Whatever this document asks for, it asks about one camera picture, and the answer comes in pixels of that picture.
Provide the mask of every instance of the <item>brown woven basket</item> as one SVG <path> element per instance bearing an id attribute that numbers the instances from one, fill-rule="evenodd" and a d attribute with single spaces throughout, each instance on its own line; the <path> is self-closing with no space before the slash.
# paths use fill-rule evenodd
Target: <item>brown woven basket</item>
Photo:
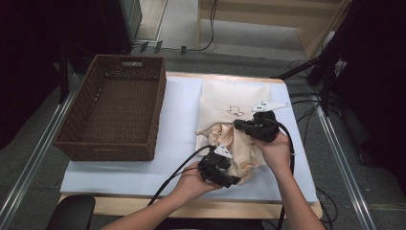
<path id="1" fill-rule="evenodd" d="M 54 145 L 73 161 L 153 160 L 165 87 L 162 57 L 96 56 Z"/>

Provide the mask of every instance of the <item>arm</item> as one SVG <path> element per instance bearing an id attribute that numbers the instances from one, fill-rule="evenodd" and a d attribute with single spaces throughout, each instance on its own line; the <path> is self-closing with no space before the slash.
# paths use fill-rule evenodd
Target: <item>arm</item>
<path id="1" fill-rule="evenodd" d="M 252 139 L 252 142 L 262 151 L 266 164 L 277 179 L 289 227 L 291 229 L 325 229 L 311 210 L 289 169 L 289 139 L 280 132 L 271 143 L 256 139 Z"/>
<path id="2" fill-rule="evenodd" d="M 197 162 L 194 162 L 186 167 L 185 170 L 196 167 Z M 219 188 L 221 187 L 216 184 L 204 182 L 198 169 L 183 172 L 176 187 L 170 194 L 142 210 L 110 223 L 103 230 L 154 229 L 174 211 L 198 199 L 207 192 Z"/>

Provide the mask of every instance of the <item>human hand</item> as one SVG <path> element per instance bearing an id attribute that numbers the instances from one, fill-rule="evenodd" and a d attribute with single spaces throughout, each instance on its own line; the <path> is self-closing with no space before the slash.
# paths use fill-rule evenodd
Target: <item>human hand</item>
<path id="1" fill-rule="evenodd" d="M 251 141 L 262 151 L 263 158 L 272 172 L 275 173 L 279 169 L 289 169 L 289 138 L 286 135 L 279 132 L 275 140 L 270 143 L 255 138 L 251 138 Z"/>
<path id="2" fill-rule="evenodd" d="M 197 169 L 197 164 L 198 162 L 196 161 L 185 167 L 176 187 L 169 194 L 170 196 L 175 196 L 182 203 L 181 205 L 198 199 L 210 191 L 221 189 L 221 186 L 217 184 L 203 181 Z"/>

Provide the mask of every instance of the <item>left hand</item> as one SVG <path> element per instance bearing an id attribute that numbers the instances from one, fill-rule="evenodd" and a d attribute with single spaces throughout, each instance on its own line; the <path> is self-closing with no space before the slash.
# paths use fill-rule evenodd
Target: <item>left hand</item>
<path id="1" fill-rule="evenodd" d="M 199 169 L 194 169 L 197 167 L 197 164 L 197 161 L 193 162 L 184 169 L 184 171 L 188 171 L 181 174 L 176 187 L 170 193 L 171 196 L 176 196 L 179 200 L 181 200 L 183 205 L 198 199 L 210 191 L 222 188 L 217 184 L 203 181 Z"/>

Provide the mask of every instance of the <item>beige cloth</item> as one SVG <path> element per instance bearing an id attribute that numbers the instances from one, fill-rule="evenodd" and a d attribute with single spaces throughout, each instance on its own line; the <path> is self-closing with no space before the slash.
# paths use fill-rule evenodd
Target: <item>beige cloth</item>
<path id="1" fill-rule="evenodd" d="M 251 120 L 252 107 L 261 101 L 268 102 L 269 85 L 248 85 L 222 80 L 204 80 L 199 101 L 197 144 L 223 144 L 233 155 L 229 175 L 241 178 L 239 185 L 253 176 L 252 169 L 263 161 L 260 150 L 251 146 L 250 137 L 234 129 L 235 119 Z"/>

